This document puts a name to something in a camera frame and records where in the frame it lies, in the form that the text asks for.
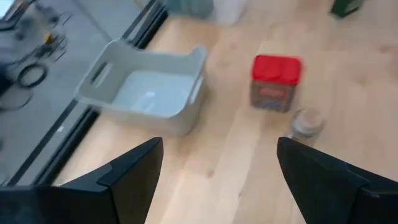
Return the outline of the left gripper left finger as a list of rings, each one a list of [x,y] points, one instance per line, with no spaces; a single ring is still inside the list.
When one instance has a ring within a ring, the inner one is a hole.
[[[71,193],[69,223],[144,223],[163,156],[163,140],[154,137],[61,185]]]

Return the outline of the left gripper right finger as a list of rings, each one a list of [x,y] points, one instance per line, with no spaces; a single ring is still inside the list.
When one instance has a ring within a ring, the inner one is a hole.
[[[277,158],[306,223],[381,222],[368,171],[287,137],[278,139]]]

